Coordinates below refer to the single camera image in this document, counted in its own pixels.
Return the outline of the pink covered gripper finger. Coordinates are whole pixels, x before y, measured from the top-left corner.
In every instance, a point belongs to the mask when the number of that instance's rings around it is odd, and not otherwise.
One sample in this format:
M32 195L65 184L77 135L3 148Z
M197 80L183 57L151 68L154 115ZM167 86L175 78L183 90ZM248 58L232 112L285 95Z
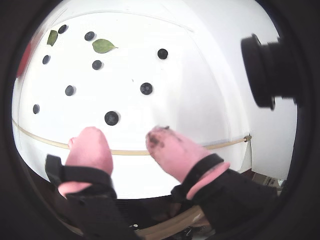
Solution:
M277 190L230 169L230 163L168 127L146 135L153 159L179 181L171 194L199 206L217 232L228 231L262 213L277 199Z
M86 127L69 142L65 164L54 155L46 157L49 181L66 198L76 226L87 240L138 240L116 206L111 174L113 159L105 135Z

